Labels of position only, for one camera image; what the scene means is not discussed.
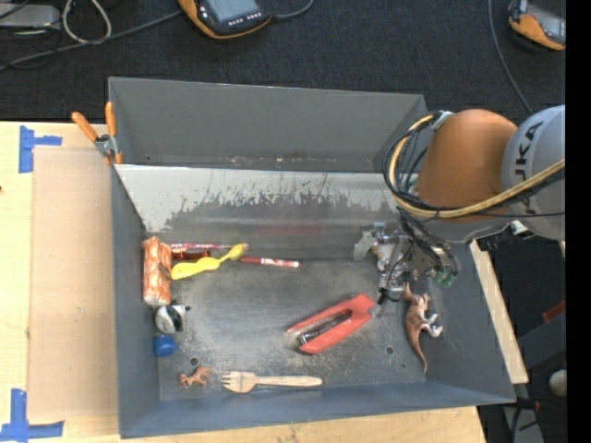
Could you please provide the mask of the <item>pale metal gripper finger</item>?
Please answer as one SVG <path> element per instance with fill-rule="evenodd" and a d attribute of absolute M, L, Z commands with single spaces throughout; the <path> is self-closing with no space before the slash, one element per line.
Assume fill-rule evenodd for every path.
<path fill-rule="evenodd" d="M 389 302 L 397 303 L 401 300 L 402 292 L 403 287 L 400 285 L 380 286 L 376 294 L 376 304 L 370 308 L 370 315 L 372 317 L 381 317 Z"/>
<path fill-rule="evenodd" d="M 369 251 L 385 243 L 386 224 L 376 222 L 371 227 L 364 228 L 361 231 L 360 239 L 355 243 L 353 250 L 353 259 L 360 261 L 366 257 Z"/>

